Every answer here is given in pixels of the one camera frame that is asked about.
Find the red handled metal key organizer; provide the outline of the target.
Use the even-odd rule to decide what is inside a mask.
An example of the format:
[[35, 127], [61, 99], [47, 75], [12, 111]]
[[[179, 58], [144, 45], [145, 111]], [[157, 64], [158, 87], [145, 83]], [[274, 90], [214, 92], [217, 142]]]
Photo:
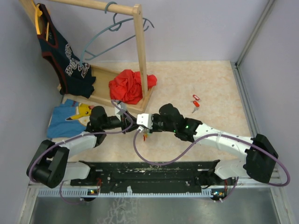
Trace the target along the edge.
[[143, 141], [146, 141], [146, 139], [151, 135], [151, 133], [144, 131], [142, 135], [143, 135]]

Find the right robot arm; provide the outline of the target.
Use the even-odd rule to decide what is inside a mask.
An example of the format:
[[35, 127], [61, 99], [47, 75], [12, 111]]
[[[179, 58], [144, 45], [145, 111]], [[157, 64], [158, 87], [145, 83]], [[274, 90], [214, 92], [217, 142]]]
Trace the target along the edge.
[[209, 181], [215, 185], [237, 176], [270, 183], [278, 154], [262, 134], [245, 137], [223, 132], [200, 120], [184, 117], [172, 104], [163, 105], [158, 113], [152, 114], [151, 130], [173, 132], [182, 141], [200, 143], [236, 156], [236, 159], [219, 161], [209, 172]]

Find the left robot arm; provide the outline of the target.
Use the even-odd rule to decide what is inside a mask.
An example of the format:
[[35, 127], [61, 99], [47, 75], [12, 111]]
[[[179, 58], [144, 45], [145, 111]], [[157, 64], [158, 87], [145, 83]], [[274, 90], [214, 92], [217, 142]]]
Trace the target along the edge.
[[55, 188], [65, 181], [81, 180], [92, 185], [97, 173], [84, 161], [69, 162], [68, 159], [87, 149], [99, 146], [107, 135], [127, 133], [136, 127], [137, 119], [121, 105], [117, 105], [114, 116], [107, 116], [102, 106], [91, 110], [86, 130], [77, 136], [55, 143], [41, 142], [26, 174], [32, 182]]

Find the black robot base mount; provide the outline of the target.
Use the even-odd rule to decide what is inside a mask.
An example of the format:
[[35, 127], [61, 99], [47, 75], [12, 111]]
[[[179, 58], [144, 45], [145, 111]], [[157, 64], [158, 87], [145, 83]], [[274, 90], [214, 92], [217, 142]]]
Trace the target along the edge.
[[98, 186], [101, 193], [200, 193], [204, 186], [223, 185], [214, 174], [217, 161], [175, 162], [154, 166], [145, 162], [90, 162], [86, 179], [71, 186]]

